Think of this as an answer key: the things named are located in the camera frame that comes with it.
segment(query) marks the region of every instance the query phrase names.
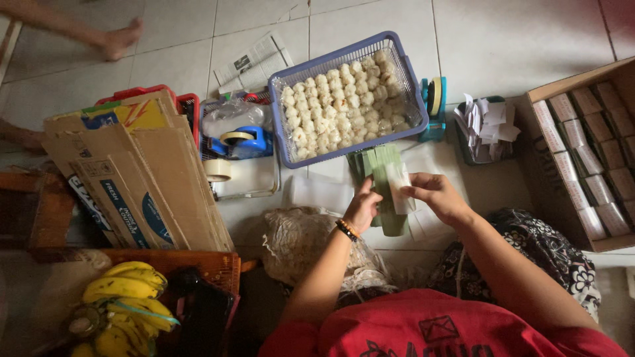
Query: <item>bare foot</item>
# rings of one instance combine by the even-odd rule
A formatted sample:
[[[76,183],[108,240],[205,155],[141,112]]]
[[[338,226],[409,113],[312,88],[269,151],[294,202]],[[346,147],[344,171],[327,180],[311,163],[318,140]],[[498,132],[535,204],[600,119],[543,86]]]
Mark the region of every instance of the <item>bare foot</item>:
[[[106,33],[106,42],[102,52],[109,61],[119,60],[124,57],[128,47],[139,40],[144,31],[144,23],[140,18],[135,18],[128,27]]]

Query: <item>banana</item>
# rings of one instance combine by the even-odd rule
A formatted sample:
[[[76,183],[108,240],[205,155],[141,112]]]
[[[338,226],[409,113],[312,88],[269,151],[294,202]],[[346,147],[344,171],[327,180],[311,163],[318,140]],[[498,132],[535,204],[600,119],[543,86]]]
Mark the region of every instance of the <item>banana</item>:
[[[108,320],[112,327],[118,327],[126,334],[128,341],[137,351],[144,356],[150,354],[150,350],[148,349],[149,338],[146,336],[143,326],[137,326],[131,316],[108,313]]]
[[[78,344],[73,348],[70,357],[97,357],[95,351],[88,343]]]
[[[130,343],[128,336],[119,327],[104,330],[95,339],[95,350],[103,357],[140,357],[141,354]]]
[[[160,290],[144,281],[109,276],[88,284],[82,301],[90,303],[108,296],[156,299],[160,293]]]
[[[154,268],[150,264],[147,264],[144,262],[125,262],[125,263],[117,264],[116,266],[110,268],[106,273],[104,273],[104,275],[102,275],[102,277],[115,276],[121,272],[130,270],[130,269],[154,270]]]
[[[113,276],[116,276],[118,278],[128,278],[145,281],[157,290],[164,290],[165,287],[168,285],[168,281],[163,275],[159,274],[155,270],[150,269],[130,269],[121,273],[117,273]]]
[[[126,308],[125,306],[119,306],[115,303],[108,304],[108,311],[134,316],[136,319],[142,320],[150,326],[167,332],[172,331],[174,329],[174,326],[177,324],[174,320],[168,320],[173,319],[174,316],[172,315],[170,310],[167,307],[163,306],[163,304],[160,303],[160,301],[158,300],[131,299],[122,297],[120,299],[117,299],[117,301],[133,309],[147,311],[148,313],[158,314],[160,316],[153,316],[150,314],[144,314],[142,312],[135,312],[131,309]]]

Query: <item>tape roll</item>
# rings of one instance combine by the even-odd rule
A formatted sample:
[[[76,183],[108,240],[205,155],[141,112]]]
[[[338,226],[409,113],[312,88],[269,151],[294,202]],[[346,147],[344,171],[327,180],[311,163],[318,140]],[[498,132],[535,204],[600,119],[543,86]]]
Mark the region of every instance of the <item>tape roll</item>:
[[[232,178],[232,164],[223,159],[203,161],[203,169],[209,182],[223,182]]]
[[[254,140],[252,134],[243,133],[241,131],[230,131],[220,136],[219,140],[221,144],[231,146],[236,143],[236,139]]]
[[[430,115],[439,114],[442,94],[443,89],[441,88],[441,77],[434,77],[428,86],[428,102],[432,99],[432,109],[430,110]]]

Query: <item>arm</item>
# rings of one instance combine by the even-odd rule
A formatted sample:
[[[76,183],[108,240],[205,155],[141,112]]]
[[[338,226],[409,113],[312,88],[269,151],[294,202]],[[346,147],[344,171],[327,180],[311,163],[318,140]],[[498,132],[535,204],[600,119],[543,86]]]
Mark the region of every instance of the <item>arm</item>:
[[[382,200],[380,195],[370,191],[372,183],[370,178],[364,181],[343,218],[358,234],[370,227],[370,221],[377,215],[377,202]],[[282,312],[280,324],[295,320],[321,323],[333,312],[344,281],[352,244],[354,243],[338,228],[332,230],[322,256],[293,289]]]
[[[413,186],[402,188],[402,192],[426,202],[443,223],[457,231],[502,307],[537,330],[587,327],[600,331],[566,290],[472,211],[445,176],[414,173],[410,179]]]
[[[52,8],[38,4],[35,0],[0,0],[0,13],[27,25],[50,30],[100,48],[109,60],[118,60],[123,57],[126,48],[135,43],[142,32],[142,23],[139,19],[134,19],[125,29],[100,31]]]

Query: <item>open cardboard box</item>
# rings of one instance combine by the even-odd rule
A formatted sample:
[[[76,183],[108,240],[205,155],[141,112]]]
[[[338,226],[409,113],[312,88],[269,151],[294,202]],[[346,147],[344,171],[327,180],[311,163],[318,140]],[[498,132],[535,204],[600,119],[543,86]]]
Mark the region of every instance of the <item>open cardboard box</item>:
[[[631,114],[635,114],[635,57],[608,64],[530,90],[526,100],[531,104],[547,100],[575,88],[611,81]],[[573,201],[568,194],[554,156],[544,139],[535,112],[516,121],[521,127],[523,140],[518,140],[518,159],[525,177],[531,201],[540,218],[559,230],[577,248],[592,252],[605,252],[635,245],[635,234],[609,237],[592,241],[584,228]]]

